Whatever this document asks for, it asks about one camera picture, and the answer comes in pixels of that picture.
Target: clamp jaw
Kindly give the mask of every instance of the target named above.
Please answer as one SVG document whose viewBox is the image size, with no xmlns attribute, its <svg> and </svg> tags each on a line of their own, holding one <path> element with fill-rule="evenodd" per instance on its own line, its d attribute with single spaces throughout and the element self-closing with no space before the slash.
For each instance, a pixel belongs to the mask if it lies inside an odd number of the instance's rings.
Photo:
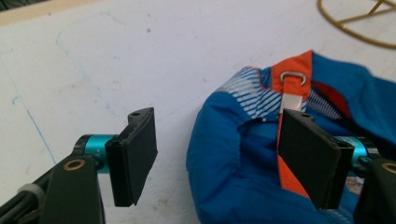
<svg viewBox="0 0 396 224">
<path fill-rule="evenodd" d="M 106 223 L 97 174 L 109 172 L 116 206 L 137 204 L 157 153 L 154 109 L 135 111 L 120 134 L 81 136 L 70 156 L 29 184 L 41 196 L 23 187 L 0 208 L 0 220 L 20 205 L 15 198 L 30 196 L 28 209 L 7 221 Z"/>
<path fill-rule="evenodd" d="M 338 208 L 352 171 L 365 178 L 355 223 L 396 222 L 396 161 L 381 158 L 371 144 L 358 150 L 321 129 L 312 116 L 285 109 L 278 153 L 317 209 Z"/>
</svg>

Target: blue fabric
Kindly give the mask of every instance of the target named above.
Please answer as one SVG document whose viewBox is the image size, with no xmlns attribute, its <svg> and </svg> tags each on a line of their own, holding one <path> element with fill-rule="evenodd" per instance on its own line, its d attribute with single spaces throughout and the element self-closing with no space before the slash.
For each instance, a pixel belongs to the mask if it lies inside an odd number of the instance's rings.
<svg viewBox="0 0 396 224">
<path fill-rule="evenodd" d="M 276 93 L 266 89 L 270 88 L 269 74 L 269 68 L 244 68 L 212 93 L 198 114 L 187 154 L 198 217 L 202 223 L 353 223 L 358 197 L 347 190 L 340 209 L 318 211 L 308 199 L 279 186 L 276 132 L 280 102 Z M 343 93 L 361 127 L 369 125 L 367 130 L 375 135 L 396 141 L 395 118 L 383 116 L 389 109 L 394 114 L 395 105 L 389 107 L 380 99 L 396 91 L 393 83 L 373 78 L 355 64 L 317 54 L 313 56 L 313 79 Z M 310 107 L 306 112 L 333 135 L 352 134 Z"/>
</svg>

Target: white surface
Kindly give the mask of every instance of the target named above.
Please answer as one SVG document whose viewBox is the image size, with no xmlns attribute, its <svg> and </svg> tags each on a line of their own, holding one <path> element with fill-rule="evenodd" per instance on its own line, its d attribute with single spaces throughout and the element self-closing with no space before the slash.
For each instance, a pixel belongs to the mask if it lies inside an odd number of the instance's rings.
<svg viewBox="0 0 396 224">
<path fill-rule="evenodd" d="M 139 204 L 115 208 L 99 177 L 107 223 L 198 223 L 185 157 L 205 98 L 243 66 L 308 49 L 396 80 L 394 50 L 333 28 L 310 0 L 105 0 L 0 27 L 0 203 L 83 134 L 119 133 L 154 106 L 159 154 Z"/>
</svg>

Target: black metal arm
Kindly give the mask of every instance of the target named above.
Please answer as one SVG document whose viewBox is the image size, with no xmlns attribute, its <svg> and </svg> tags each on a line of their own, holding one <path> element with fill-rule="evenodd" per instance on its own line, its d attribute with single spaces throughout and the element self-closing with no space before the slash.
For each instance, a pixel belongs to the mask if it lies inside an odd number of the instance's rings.
<svg viewBox="0 0 396 224">
<path fill-rule="evenodd" d="M 81 136 L 70 156 L 0 207 L 0 223 L 106 223 L 98 171 L 109 171 L 115 205 L 131 206 L 156 156 L 154 109 L 135 111 L 120 135 Z"/>
</svg>

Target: orange strap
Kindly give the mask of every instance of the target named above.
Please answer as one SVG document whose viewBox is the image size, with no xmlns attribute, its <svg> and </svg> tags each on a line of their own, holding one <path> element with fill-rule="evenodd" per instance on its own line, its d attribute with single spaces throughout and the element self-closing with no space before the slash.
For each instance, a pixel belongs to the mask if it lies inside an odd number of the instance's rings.
<svg viewBox="0 0 396 224">
<path fill-rule="evenodd" d="M 304 78 L 295 76 L 294 74 L 303 74 Z M 289 58 L 278 63 L 271 68 L 271 78 L 274 91 L 282 94 L 293 94 L 302 96 L 307 100 L 311 89 L 312 77 L 312 51 L 308 51 L 302 55 Z M 281 133 L 282 114 L 279 117 L 279 127 L 277 134 L 277 144 Z M 297 194 L 309 198 L 300 181 L 295 177 L 289 166 L 283 159 L 277 155 L 278 171 L 280 184 L 283 189 L 288 189 Z"/>
</svg>

